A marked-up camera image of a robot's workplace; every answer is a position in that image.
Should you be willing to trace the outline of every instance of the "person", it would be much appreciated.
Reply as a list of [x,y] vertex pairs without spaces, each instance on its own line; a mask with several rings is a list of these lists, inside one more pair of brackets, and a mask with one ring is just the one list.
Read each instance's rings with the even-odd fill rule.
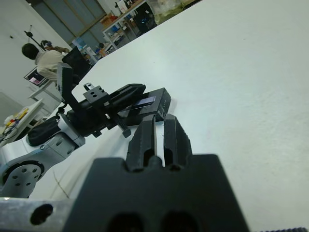
[[22,53],[35,61],[38,74],[57,82],[57,66],[59,62],[63,63],[63,55],[60,52],[56,50],[40,52],[35,45],[27,43],[22,47]]
[[64,48],[64,47],[53,47],[52,42],[48,41],[48,40],[42,40],[41,41],[41,45],[48,51],[58,51],[60,53],[68,53],[69,49]]

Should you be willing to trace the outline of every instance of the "white shirt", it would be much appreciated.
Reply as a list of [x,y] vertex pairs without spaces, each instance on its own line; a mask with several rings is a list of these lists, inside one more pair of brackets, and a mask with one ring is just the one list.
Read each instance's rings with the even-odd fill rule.
[[39,52],[35,58],[38,74],[49,80],[57,81],[57,66],[62,62],[63,55],[58,51]]

